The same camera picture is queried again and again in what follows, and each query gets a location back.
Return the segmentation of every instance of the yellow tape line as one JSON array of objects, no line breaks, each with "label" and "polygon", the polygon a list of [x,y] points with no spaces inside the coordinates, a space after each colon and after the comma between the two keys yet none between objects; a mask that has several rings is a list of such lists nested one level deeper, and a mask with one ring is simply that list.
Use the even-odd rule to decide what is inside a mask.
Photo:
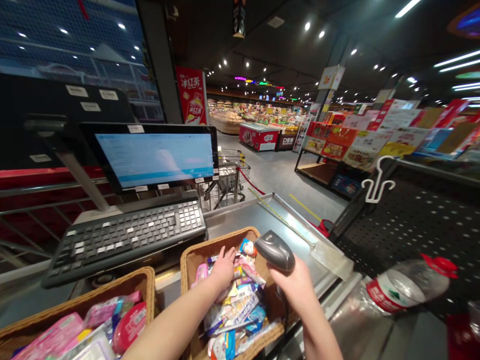
[{"label": "yellow tape line", "polygon": [[314,212],[312,210],[310,210],[308,207],[306,207],[305,205],[303,205],[295,196],[293,196],[292,194],[290,194],[290,197],[295,200],[302,208],[304,208],[305,210],[307,210],[310,215],[312,215],[315,219],[317,219],[319,222],[322,222],[322,219],[319,218],[317,215],[314,214]]}]

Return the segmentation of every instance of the shopping cart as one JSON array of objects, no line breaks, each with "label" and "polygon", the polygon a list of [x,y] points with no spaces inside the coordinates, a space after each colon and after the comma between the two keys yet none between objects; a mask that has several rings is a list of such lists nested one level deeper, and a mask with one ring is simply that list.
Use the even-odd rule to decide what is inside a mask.
[{"label": "shopping cart", "polygon": [[227,163],[237,163],[241,172],[238,174],[238,196],[240,201],[245,201],[245,194],[241,191],[244,189],[242,185],[247,180],[245,177],[250,176],[250,166],[245,162],[245,155],[240,150],[225,149],[222,148],[218,153],[218,175],[217,181],[212,181],[208,188],[205,189],[203,199],[205,201],[210,200],[213,196],[217,195],[217,203],[215,209],[220,207],[221,201],[224,197],[227,198],[229,194],[235,194],[236,186],[236,166],[224,166]]}]

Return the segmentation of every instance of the ceiling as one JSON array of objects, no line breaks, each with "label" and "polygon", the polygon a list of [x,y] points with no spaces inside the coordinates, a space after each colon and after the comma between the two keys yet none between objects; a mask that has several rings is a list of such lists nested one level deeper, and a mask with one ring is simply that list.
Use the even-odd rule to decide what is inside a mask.
[{"label": "ceiling", "polygon": [[[265,78],[285,87],[287,95],[313,100],[315,83],[328,63],[337,36],[347,34],[356,41],[357,53],[348,59],[340,84],[342,94],[348,90],[343,101],[371,100],[395,73],[405,75],[395,94],[399,99],[428,94],[424,100],[446,102],[478,95],[452,90],[454,85],[475,81],[455,78],[470,71],[468,67],[442,73],[433,68],[434,64],[479,48],[477,40],[447,31],[451,20],[476,1],[422,0],[403,17],[395,18],[408,2],[247,0],[246,36],[240,39],[232,36],[233,1],[173,0],[178,16],[170,18],[168,31],[175,62],[214,71],[207,77],[210,87],[234,89],[239,85],[239,92],[262,94],[267,87],[246,85],[235,76],[259,81]],[[278,28],[267,24],[275,16],[285,21]],[[307,22],[311,25],[305,31]],[[325,36],[319,38],[322,30]],[[385,66],[385,70],[375,70],[376,64]],[[418,83],[409,87],[407,77],[416,78]]]}]

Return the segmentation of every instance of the tiled floor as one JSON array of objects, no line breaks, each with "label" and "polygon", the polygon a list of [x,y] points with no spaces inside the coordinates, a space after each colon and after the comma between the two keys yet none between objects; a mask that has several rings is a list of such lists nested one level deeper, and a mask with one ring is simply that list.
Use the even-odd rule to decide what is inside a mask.
[{"label": "tiled floor", "polygon": [[[218,145],[223,149],[241,150],[245,161],[251,166],[250,180],[265,193],[276,193],[307,220],[317,224],[318,221],[303,209],[291,196],[295,196],[307,208],[321,219],[332,222],[339,217],[348,201],[338,197],[326,188],[294,172],[298,153],[292,151],[256,152],[239,142],[238,136],[217,133]],[[314,163],[317,157],[304,154],[302,163]],[[254,199],[245,183],[243,193],[247,200]]]}]

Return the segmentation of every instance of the monitor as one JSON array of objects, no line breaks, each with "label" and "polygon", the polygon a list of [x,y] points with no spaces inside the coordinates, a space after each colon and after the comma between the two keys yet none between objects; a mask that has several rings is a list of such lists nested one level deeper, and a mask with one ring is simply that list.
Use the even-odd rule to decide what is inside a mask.
[{"label": "monitor", "polygon": [[[24,129],[24,122],[32,118],[50,117],[70,125],[135,122],[125,94],[105,86],[0,73],[0,97],[0,170],[64,167],[40,137]],[[98,166],[79,131],[64,134],[62,139],[80,164]]]},{"label": "monitor", "polygon": [[211,181],[219,173],[213,126],[81,123],[117,194]]}]

